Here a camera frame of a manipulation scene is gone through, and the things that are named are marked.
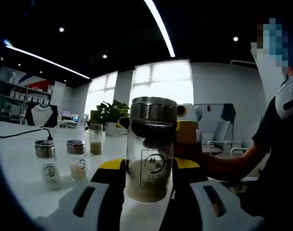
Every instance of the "white table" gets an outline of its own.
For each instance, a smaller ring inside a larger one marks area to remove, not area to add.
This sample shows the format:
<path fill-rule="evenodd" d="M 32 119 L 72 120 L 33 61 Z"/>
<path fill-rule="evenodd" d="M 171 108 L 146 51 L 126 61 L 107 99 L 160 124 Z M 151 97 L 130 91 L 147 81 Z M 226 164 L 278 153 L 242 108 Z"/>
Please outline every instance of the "white table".
<path fill-rule="evenodd" d="M 23 131 L 38 129 L 26 125 L 0 122 L 0 135 L 12 135 Z M 87 147 L 89 180 L 100 164 L 105 161 L 126 158 L 127 136 L 105 136 L 103 154 L 90 156 L 89 135 L 82 129 L 48 128 L 51 132 L 57 166 L 61 174 L 63 187 L 58 191 L 47 190 L 40 178 L 40 168 L 35 157 L 35 140 L 47 139 L 48 132 L 37 131 L 17 137 L 0 139 L 0 164 L 14 195 L 32 217 L 48 216 L 58 208 L 59 199 L 78 183 L 70 179 L 67 164 L 66 141 L 83 140 Z M 172 177 L 166 197 L 156 204 L 141 204 L 128 197 L 124 190 L 124 204 L 120 221 L 120 230 L 158 230 L 164 217 L 172 191 Z"/>

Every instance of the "ceiling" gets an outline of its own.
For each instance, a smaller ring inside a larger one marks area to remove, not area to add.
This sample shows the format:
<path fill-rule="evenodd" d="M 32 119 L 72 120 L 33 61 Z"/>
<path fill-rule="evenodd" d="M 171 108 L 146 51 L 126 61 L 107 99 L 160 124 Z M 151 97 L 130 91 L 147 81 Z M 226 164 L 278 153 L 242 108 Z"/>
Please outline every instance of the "ceiling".
<path fill-rule="evenodd" d="M 254 62 L 257 10 L 247 4 L 154 3 L 167 28 L 175 59 Z M 170 60 L 161 32 L 143 0 L 31 0 L 8 3 L 1 36 L 28 51 L 88 77 Z M 3 47 L 2 65 L 76 88 L 89 82 L 55 65 Z"/>

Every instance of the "potted plant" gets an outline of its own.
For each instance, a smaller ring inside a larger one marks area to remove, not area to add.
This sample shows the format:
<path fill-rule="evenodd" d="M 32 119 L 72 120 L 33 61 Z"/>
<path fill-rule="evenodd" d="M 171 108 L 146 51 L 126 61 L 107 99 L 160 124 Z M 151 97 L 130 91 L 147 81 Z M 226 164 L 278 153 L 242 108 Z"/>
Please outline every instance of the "potted plant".
<path fill-rule="evenodd" d="M 96 108 L 96 111 L 91 111 L 90 123 L 102 124 L 106 135 L 118 135 L 122 129 L 117 122 L 121 117 L 129 117 L 129 107 L 125 103 L 114 100 L 112 104 L 102 102 Z"/>

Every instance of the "stainless steel lid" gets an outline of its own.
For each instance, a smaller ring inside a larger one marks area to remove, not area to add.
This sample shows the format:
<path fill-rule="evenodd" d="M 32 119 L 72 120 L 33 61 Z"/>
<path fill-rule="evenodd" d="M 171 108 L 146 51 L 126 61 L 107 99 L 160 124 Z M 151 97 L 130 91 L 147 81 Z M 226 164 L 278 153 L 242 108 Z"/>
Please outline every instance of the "stainless steel lid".
<path fill-rule="evenodd" d="M 103 125 L 102 124 L 90 124 L 90 129 L 91 130 L 102 131 L 103 130 Z"/>
<path fill-rule="evenodd" d="M 139 97 L 133 99 L 130 119 L 176 121 L 176 102 L 159 97 Z"/>
<path fill-rule="evenodd" d="M 55 157 L 54 142 L 48 140 L 36 141 L 35 154 L 38 158 L 44 159 Z"/>
<path fill-rule="evenodd" d="M 74 155 L 86 154 L 85 142 L 80 140 L 67 141 L 67 152 Z"/>

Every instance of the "white flower pot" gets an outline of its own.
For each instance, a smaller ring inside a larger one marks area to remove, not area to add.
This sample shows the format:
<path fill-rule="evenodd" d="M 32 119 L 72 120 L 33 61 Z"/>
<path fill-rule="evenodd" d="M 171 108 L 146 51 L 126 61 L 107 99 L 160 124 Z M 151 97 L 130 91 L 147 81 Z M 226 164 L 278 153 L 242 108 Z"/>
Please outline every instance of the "white flower pot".
<path fill-rule="evenodd" d="M 123 134 L 123 128 L 118 128 L 116 123 L 106 123 L 106 135 L 118 136 Z"/>

